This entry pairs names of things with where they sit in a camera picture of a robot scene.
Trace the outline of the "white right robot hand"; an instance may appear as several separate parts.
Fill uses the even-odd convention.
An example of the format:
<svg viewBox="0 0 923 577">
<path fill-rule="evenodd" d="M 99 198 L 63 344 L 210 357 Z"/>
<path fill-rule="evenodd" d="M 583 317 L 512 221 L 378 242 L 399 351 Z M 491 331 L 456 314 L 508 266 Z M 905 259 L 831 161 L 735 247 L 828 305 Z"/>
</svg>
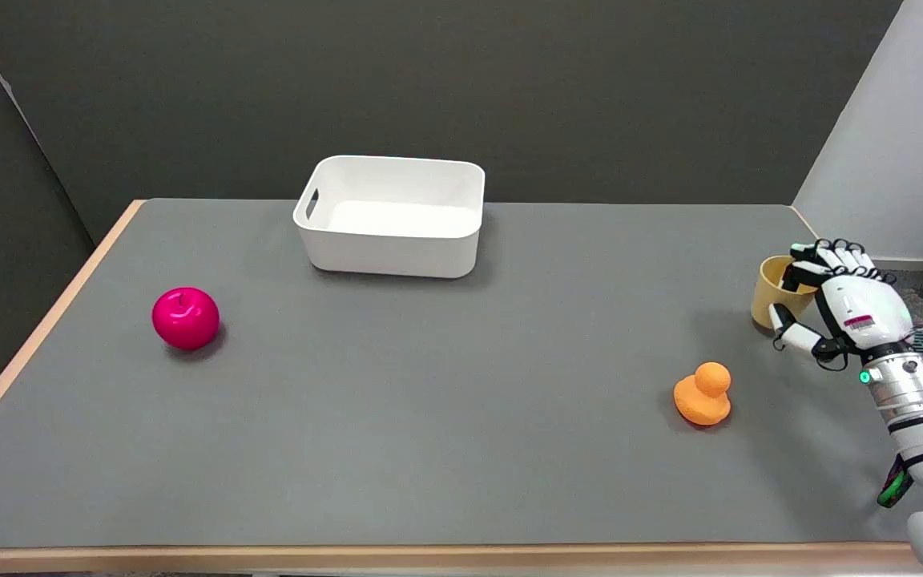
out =
<svg viewBox="0 0 923 577">
<path fill-rule="evenodd" d="M 793 244 L 791 262 L 779 280 L 784 291 L 809 286 L 828 333 L 817 332 L 785 304 L 767 307 L 773 347 L 808 354 L 823 369 L 838 357 L 862 364 L 912 352 L 913 319 L 893 287 L 895 277 L 882 272 L 864 245 L 850 240 Z"/>
</svg>

